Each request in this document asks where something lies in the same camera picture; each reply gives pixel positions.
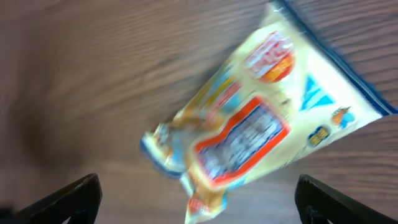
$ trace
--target orange-bordered label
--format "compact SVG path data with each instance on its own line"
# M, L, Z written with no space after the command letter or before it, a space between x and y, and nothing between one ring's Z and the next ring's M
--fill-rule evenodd
M251 52L244 64L255 78L269 83L280 81L294 68L293 43L275 31Z
M288 124L270 105L254 97L216 136L195 145L197 159L211 185L242 177L288 135Z

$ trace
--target blue trim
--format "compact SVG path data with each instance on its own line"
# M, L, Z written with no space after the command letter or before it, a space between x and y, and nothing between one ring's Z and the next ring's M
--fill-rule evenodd
M140 147L142 153L144 153L148 157L148 159L153 162L155 167L158 170L160 170L161 172L163 172L167 177L169 177L171 179L179 179L181 177L182 172L175 172L175 171L169 170L165 166L163 166L163 164L161 164L158 160L156 160L154 158L154 156L150 153L150 150L148 149L148 147L145 145L143 139L141 139L139 141L139 147Z
M327 57L330 59L346 76L346 78L362 93L362 95L372 104L373 108L380 112L383 116L397 114L398 110L390 105L380 94L365 80L358 75L352 66L343 59L332 47L324 40L319 38L316 33L309 28L302 18L297 14L295 9L287 0L275 0L283 8L287 10L289 16L293 18L295 25L304 31L308 39L310 39Z

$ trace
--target wood grain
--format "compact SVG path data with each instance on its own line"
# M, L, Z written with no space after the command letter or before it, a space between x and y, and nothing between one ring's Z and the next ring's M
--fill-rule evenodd
M181 223L187 196L138 142L260 23L266 0L0 2L0 202L97 172L97 223ZM300 14L398 106L398 1L301 0ZM376 121L231 194L209 223L299 223L310 174L398 219L398 120Z

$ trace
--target food wrapper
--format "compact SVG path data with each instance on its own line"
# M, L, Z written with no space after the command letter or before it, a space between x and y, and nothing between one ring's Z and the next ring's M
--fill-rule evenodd
M190 199L185 223L214 218L228 193L397 113L285 1L141 149Z

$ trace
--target orange border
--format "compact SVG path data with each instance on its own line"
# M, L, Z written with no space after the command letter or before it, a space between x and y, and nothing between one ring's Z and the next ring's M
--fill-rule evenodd
M209 145L215 145L221 141L224 141L228 134L231 132L231 130L238 124L240 123L245 117L247 117L257 106L261 105L264 103L259 97L254 97L251 101L249 101L239 112L237 112L234 116L232 116L228 122L226 123L226 126L223 128L223 130L216 135L215 137L209 138L207 140L204 140L202 142L199 142L194 146L195 152L196 152L196 157L198 157L199 152L209 146ZM210 181L211 186L217 187L219 185L225 184L226 182L232 182L238 178L240 178L242 175L247 173L252 167L254 167L268 152L270 152L278 143L280 143L283 138L288 135L290 132L290 128L287 125L287 123L278 116L278 118L282 121L282 130L280 133L275 136L273 139L269 140L260 150L258 150L255 155L253 155L248 161L246 161L237 172L234 172L233 174L226 174L223 177L218 177L214 180L208 179Z

